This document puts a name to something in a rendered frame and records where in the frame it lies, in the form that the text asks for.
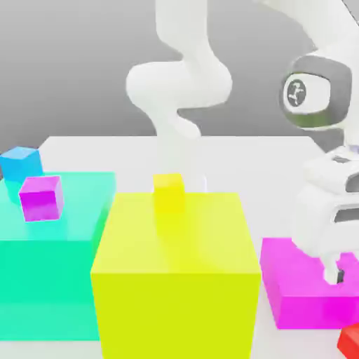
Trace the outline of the small red cube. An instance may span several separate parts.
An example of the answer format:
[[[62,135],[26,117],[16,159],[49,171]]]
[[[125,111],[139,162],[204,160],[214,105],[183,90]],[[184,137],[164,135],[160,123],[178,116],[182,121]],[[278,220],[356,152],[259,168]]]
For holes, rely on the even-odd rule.
[[[359,323],[341,330],[337,348],[346,359],[359,359]]]

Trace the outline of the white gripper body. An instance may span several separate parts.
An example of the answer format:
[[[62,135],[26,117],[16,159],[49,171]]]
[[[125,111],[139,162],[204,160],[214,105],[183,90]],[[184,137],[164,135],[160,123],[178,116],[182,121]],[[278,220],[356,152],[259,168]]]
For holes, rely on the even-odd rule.
[[[353,253],[359,260],[359,193],[334,194],[307,184],[295,203],[292,241],[310,257]]]

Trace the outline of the large magenta box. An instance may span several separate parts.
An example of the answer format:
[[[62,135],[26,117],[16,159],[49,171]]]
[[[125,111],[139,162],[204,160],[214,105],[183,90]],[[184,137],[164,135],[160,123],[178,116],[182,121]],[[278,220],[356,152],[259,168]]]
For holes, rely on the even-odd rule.
[[[289,238],[264,238],[262,278],[279,329],[341,329],[359,323],[359,261],[341,255],[344,281],[328,284],[323,265]]]

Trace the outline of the large yellow box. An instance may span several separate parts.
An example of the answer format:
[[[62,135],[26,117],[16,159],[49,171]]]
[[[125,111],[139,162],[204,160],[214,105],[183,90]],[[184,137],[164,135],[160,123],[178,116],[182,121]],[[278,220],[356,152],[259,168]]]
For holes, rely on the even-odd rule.
[[[261,271],[236,193],[117,194],[91,281],[103,359],[250,359]]]

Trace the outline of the large teal box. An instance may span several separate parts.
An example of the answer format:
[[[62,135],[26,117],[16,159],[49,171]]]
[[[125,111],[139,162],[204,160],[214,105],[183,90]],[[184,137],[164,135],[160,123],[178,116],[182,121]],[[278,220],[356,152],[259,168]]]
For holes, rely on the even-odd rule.
[[[0,180],[0,341],[97,341],[90,270],[116,191],[112,172],[61,172],[59,220],[26,222]]]

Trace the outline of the small blue cube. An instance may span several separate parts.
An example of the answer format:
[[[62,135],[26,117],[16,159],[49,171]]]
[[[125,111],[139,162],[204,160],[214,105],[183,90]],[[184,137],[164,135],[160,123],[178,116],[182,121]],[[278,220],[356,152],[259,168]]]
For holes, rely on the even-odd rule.
[[[14,147],[2,153],[0,168],[4,179],[12,182],[43,174],[39,150],[31,147]]]

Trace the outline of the small magenta cube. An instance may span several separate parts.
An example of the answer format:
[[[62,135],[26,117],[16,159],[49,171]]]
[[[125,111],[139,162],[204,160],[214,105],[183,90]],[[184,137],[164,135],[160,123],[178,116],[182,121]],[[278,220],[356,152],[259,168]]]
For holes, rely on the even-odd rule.
[[[64,196],[59,175],[27,177],[19,191],[26,222],[58,220]]]

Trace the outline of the small yellow cube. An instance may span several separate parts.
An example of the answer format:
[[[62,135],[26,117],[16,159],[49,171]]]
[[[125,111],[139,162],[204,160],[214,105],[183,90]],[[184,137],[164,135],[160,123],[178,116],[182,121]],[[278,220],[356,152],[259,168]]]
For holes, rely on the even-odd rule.
[[[185,189],[180,173],[155,174],[154,207],[157,212],[180,212],[184,208]]]

